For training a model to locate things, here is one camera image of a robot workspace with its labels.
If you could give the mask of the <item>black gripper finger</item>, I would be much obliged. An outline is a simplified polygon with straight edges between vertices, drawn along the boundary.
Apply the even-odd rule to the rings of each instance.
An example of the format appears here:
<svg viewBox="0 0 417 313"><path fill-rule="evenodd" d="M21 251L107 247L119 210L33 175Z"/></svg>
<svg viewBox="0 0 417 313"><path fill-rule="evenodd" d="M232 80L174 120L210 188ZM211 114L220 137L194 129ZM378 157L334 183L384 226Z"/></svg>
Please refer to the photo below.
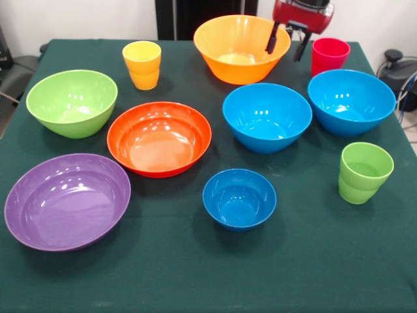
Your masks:
<svg viewBox="0 0 417 313"><path fill-rule="evenodd" d="M298 48L296 49L296 52L294 54L294 57L293 57L294 62L299 62L301 60L301 58L303 56L303 53L306 49L306 46L307 46L307 44L308 44L308 42L311 38L311 33L310 32L303 32L302 31L302 34L304 36L302 37L302 40L300 41L300 45L298 46Z"/></svg>
<svg viewBox="0 0 417 313"><path fill-rule="evenodd" d="M277 32L278 32L278 28L279 28L280 23L279 22L275 22L268 40L268 43L266 45L266 49L265 51L268 54L272 54L274 51L274 48L276 46L276 42L277 42Z"/></svg>

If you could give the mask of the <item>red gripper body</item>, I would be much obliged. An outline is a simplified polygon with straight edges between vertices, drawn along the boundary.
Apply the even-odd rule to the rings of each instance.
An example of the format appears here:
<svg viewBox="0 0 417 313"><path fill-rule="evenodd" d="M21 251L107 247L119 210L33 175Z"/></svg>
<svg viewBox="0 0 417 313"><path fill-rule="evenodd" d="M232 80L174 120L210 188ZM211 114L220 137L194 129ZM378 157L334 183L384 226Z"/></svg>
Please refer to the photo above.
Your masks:
<svg viewBox="0 0 417 313"><path fill-rule="evenodd" d="M333 15L331 1L275 1L272 19L293 29L320 35Z"/></svg>

